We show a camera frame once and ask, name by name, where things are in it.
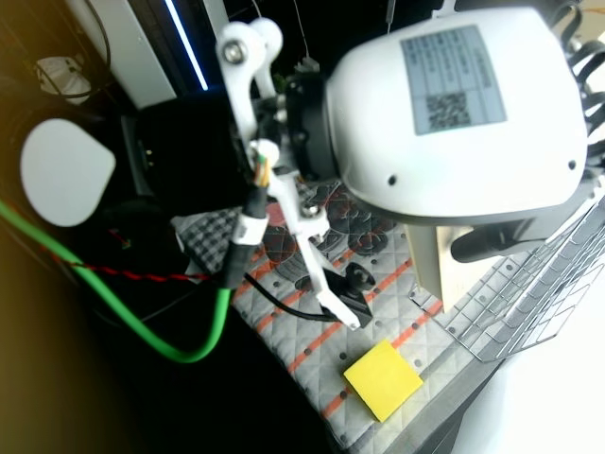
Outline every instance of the black and white checkered fabric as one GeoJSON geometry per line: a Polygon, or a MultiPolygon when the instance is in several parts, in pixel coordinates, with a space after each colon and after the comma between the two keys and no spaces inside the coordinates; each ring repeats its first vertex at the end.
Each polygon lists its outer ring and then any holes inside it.
{"type": "Polygon", "coordinates": [[[229,238],[240,211],[234,208],[172,219],[185,253],[205,272],[215,274],[222,269],[229,238]]]}

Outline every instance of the metal wire mesh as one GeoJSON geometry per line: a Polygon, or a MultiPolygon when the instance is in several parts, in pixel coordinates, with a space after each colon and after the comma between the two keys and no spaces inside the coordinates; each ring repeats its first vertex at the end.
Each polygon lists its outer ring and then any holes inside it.
{"type": "MultiPolygon", "coordinates": [[[[554,338],[605,266],[603,205],[549,244],[498,262],[434,320],[484,362],[554,338]]],[[[419,287],[408,296],[423,309],[436,301],[419,287]]]]}

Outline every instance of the yellow sticky note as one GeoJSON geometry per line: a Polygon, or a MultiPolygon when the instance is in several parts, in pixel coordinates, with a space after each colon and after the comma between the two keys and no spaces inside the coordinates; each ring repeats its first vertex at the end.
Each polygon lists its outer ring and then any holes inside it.
{"type": "Polygon", "coordinates": [[[423,385],[387,340],[375,345],[344,376],[381,423],[423,385]]]}

